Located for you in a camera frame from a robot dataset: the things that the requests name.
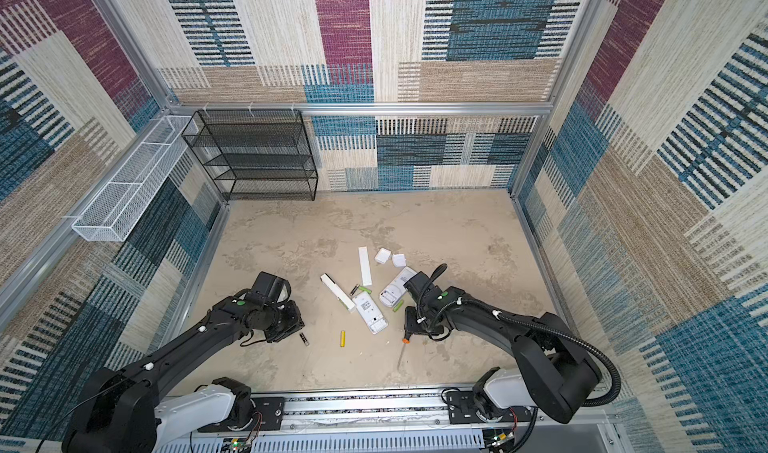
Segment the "white box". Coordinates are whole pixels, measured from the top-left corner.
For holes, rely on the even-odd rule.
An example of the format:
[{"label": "white box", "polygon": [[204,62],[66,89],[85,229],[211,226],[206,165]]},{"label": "white box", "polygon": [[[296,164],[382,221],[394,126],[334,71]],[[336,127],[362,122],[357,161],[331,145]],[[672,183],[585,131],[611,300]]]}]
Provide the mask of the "white box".
[{"label": "white box", "polygon": [[376,256],[373,257],[374,260],[376,260],[377,263],[384,264],[389,259],[389,255],[391,255],[392,252],[389,251],[387,248],[381,248],[379,250],[379,253],[376,254]]},{"label": "white box", "polygon": [[406,282],[411,279],[416,272],[406,266],[398,273],[397,277],[379,293],[379,299],[386,306],[392,308],[398,300],[406,294]]},{"label": "white box", "polygon": [[373,303],[373,298],[367,292],[360,292],[352,299],[357,305],[357,311],[368,325],[371,333],[379,333],[389,325],[382,315],[382,311]]},{"label": "white box", "polygon": [[357,253],[360,255],[360,275],[362,276],[362,285],[373,285],[373,281],[371,280],[371,264],[368,263],[368,247],[358,248]]},{"label": "white box", "polygon": [[392,255],[392,264],[395,266],[399,266],[402,268],[403,266],[406,266],[406,256],[402,253],[398,253],[397,255]]},{"label": "white box", "polygon": [[346,306],[349,311],[352,311],[352,309],[355,308],[355,304],[350,300],[350,297],[344,293],[344,290],[342,290],[339,285],[333,283],[333,280],[330,276],[323,273],[320,279],[325,284],[325,286],[327,286],[328,289],[330,289],[331,292],[336,295],[336,298],[340,299],[341,303],[344,303],[344,306]]}]

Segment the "small white block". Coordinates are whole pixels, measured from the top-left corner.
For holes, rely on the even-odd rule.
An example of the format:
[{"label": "small white block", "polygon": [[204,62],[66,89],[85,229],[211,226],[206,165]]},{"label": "small white block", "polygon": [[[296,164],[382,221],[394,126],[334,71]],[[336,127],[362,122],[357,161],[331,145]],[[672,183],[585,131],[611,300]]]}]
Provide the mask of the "small white block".
[{"label": "small white block", "polygon": [[381,248],[379,250],[379,253],[376,254],[376,256],[373,257],[374,260],[376,260],[377,263],[384,264],[389,259],[389,255],[391,255],[392,252],[389,251],[387,248]]},{"label": "small white block", "polygon": [[395,264],[395,266],[403,267],[406,266],[406,256],[402,253],[398,253],[397,255],[392,255],[392,263]]}]

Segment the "beige floor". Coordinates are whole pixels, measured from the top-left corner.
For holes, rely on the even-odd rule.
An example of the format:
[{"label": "beige floor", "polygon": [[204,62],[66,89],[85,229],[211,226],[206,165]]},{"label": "beige floor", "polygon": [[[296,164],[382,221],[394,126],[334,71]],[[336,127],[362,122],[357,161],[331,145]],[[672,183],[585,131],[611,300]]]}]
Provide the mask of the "beige floor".
[{"label": "beige floor", "polygon": [[[373,296],[389,321],[378,335],[320,282],[320,275],[328,273],[350,291],[360,282],[357,248],[362,246],[370,254]],[[298,335],[248,348],[230,345],[187,376],[174,393],[186,394],[220,376],[243,381],[255,391],[285,391],[476,381],[493,366],[514,366],[500,349],[468,333],[454,332],[443,343],[415,336],[404,345],[404,309],[393,313],[378,299],[399,271],[391,261],[373,261],[380,247],[404,253],[408,266],[427,274],[447,263],[448,271],[437,281],[443,288],[456,285],[515,313],[554,311],[503,190],[234,202],[187,326],[219,299],[251,286],[264,270],[290,281],[310,345],[304,346]],[[342,330],[344,348],[339,345]]]}]

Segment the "white remote control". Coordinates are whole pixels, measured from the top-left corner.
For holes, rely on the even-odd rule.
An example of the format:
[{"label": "white remote control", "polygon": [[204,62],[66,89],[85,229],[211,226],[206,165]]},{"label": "white remote control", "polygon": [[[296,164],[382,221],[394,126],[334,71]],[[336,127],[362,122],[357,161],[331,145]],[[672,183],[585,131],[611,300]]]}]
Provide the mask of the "white remote control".
[{"label": "white remote control", "polygon": [[352,301],[357,305],[357,311],[360,312],[360,316],[374,335],[389,325],[381,310],[373,303],[373,299],[367,292],[358,293],[352,298]]}]

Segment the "white wire basket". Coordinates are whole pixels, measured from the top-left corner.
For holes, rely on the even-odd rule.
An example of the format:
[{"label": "white wire basket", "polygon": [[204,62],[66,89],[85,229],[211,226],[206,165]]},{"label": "white wire basket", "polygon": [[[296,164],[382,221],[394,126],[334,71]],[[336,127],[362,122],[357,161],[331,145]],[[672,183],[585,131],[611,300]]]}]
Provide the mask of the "white wire basket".
[{"label": "white wire basket", "polygon": [[163,117],[85,207],[72,229],[87,241],[125,241],[187,149],[180,133],[189,120]]}]

